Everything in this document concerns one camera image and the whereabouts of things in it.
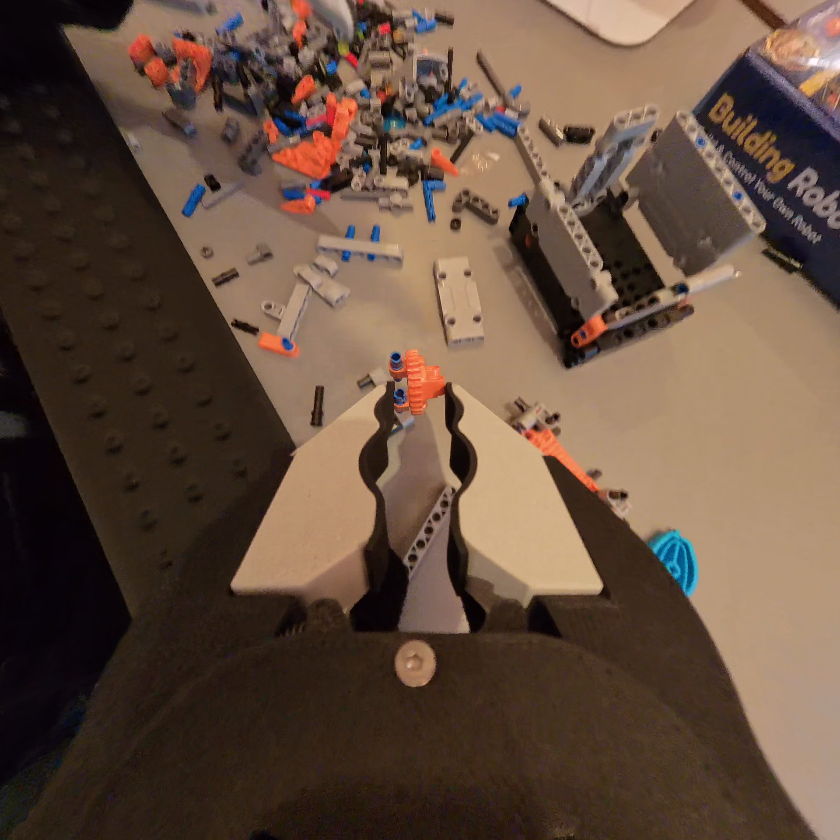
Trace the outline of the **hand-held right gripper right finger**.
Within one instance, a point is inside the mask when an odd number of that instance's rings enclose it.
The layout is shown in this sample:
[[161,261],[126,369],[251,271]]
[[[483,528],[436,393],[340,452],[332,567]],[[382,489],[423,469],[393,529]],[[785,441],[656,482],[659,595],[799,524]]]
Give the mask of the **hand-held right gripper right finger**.
[[604,582],[560,493],[567,470],[483,406],[446,384],[450,504],[448,576],[471,632],[512,603],[525,612],[543,597],[591,598]]

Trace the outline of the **orange gear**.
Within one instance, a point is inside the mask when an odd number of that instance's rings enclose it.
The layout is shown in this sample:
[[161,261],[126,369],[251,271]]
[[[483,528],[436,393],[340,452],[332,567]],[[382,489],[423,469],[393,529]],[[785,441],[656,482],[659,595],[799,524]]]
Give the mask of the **orange gear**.
[[426,362],[419,350],[391,353],[388,366],[395,384],[393,401],[397,413],[422,415],[430,400],[445,393],[447,382],[440,368]]

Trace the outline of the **grey black robot model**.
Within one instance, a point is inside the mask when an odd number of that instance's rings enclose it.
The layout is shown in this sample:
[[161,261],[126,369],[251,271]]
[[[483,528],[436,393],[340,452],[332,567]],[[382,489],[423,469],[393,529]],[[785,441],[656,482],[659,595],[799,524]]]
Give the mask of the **grey black robot model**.
[[570,183],[533,185],[509,233],[567,369],[669,330],[730,282],[765,219],[691,112],[620,111]]

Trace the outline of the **orange grey small subassembly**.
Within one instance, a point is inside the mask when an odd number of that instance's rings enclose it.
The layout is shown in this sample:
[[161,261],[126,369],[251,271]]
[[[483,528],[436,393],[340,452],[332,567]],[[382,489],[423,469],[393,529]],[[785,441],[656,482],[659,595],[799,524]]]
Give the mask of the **orange grey small subassembly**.
[[515,398],[508,406],[511,409],[509,425],[518,434],[526,438],[542,455],[559,461],[620,519],[627,519],[631,509],[628,492],[604,485],[602,472],[598,468],[584,469],[562,445],[560,413],[550,410],[542,402],[528,402],[521,397]]

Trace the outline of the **plain grey beam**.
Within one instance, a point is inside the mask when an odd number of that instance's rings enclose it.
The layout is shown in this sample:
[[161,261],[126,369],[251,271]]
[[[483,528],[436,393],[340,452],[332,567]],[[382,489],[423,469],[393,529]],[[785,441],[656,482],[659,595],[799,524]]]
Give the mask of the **plain grey beam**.
[[408,580],[413,578],[436,537],[448,530],[448,520],[455,493],[456,488],[454,486],[446,486],[441,491],[421,527],[416,532],[411,545],[404,553],[402,562],[406,568]]

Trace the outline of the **teal brick separator tool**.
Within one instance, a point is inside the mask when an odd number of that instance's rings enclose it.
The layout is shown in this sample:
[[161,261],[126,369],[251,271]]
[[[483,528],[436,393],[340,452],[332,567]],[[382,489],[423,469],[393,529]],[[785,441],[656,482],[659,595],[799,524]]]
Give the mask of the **teal brick separator tool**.
[[679,530],[660,531],[647,546],[674,578],[687,597],[693,596],[699,580],[699,565],[693,543]]

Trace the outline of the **short light grey beam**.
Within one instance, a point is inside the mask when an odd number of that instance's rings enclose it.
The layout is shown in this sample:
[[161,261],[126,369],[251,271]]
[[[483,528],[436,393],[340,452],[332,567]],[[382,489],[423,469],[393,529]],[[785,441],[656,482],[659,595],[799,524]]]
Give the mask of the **short light grey beam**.
[[276,324],[276,334],[296,342],[299,327],[306,311],[312,288],[305,280],[297,280],[287,304],[263,300],[260,309]]

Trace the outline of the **light grey connector pieces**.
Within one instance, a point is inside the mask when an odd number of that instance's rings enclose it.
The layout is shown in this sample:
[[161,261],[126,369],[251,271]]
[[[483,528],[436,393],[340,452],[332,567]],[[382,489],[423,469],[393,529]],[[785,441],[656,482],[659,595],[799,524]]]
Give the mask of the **light grey connector pieces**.
[[330,257],[317,255],[310,263],[294,265],[292,271],[331,308],[342,305],[350,298],[350,289],[336,280],[339,265]]

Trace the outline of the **black perforated panel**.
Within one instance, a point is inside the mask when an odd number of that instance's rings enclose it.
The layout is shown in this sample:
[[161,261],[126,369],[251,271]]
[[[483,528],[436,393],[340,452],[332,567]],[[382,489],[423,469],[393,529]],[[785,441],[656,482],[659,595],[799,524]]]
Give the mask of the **black perforated panel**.
[[231,596],[291,438],[57,26],[2,28],[2,316],[132,613]]

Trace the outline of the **long grey beam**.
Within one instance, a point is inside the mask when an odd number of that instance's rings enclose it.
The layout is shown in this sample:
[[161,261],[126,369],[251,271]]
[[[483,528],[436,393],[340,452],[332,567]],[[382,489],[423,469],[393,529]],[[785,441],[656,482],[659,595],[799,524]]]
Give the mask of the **long grey beam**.
[[549,185],[554,184],[553,176],[544,163],[537,145],[535,144],[528,127],[524,123],[519,124],[514,134],[514,144],[520,154],[522,162],[526,166],[532,183],[535,186],[539,186],[543,183],[548,183]]

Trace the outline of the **pile of plastic building pieces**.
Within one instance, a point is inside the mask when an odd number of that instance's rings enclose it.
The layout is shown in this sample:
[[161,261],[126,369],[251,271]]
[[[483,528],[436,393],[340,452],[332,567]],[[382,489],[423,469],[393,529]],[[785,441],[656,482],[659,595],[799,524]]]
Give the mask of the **pile of plastic building pieces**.
[[447,174],[429,163],[439,148],[454,163],[480,133],[512,138],[530,114],[521,87],[507,87],[506,108],[491,87],[457,78],[455,51],[418,43],[451,15],[419,2],[258,2],[247,22],[241,8],[213,30],[177,28],[167,40],[137,35],[133,69],[171,106],[169,124],[196,137],[192,119],[208,94],[225,118],[220,140],[237,151],[250,176],[271,162],[298,176],[282,185],[281,204],[333,194],[372,198],[381,207],[407,205],[423,189],[434,220],[434,194]]

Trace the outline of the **robot kit box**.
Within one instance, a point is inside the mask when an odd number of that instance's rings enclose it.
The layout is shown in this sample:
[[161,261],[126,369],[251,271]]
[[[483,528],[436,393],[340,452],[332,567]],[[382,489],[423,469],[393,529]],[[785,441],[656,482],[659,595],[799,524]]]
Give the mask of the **robot kit box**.
[[754,42],[695,116],[766,223],[770,246],[839,302],[839,2]]

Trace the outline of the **dark grey axle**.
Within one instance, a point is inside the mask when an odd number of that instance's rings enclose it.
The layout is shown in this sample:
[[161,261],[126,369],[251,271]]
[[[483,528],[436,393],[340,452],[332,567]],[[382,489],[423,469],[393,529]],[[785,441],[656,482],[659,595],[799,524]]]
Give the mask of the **dark grey axle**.
[[476,62],[479,68],[484,73],[487,80],[489,81],[494,92],[504,103],[505,107],[510,109],[513,108],[517,104],[515,97],[509,92],[509,89],[504,85],[483,49],[477,50]]

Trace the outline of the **wooden board document stand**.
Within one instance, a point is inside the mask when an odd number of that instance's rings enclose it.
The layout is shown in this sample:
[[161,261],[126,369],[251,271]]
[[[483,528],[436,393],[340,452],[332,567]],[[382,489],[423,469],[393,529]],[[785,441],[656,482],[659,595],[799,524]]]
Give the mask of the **wooden board document stand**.
[[693,1],[545,1],[595,37],[620,47],[642,46]]

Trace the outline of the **grey frame with black pins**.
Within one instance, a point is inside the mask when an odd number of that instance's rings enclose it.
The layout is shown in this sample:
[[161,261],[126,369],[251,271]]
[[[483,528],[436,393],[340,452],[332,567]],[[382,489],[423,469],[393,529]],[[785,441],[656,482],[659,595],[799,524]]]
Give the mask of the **grey frame with black pins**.
[[[369,387],[384,386],[391,380],[390,374],[387,374],[382,368],[377,368],[367,372],[357,381],[357,385],[360,390],[364,390]],[[395,409],[388,441],[388,466],[377,480],[377,486],[381,490],[396,478],[402,467],[402,447],[408,434],[413,430],[414,423],[414,416],[409,411],[400,412]]]

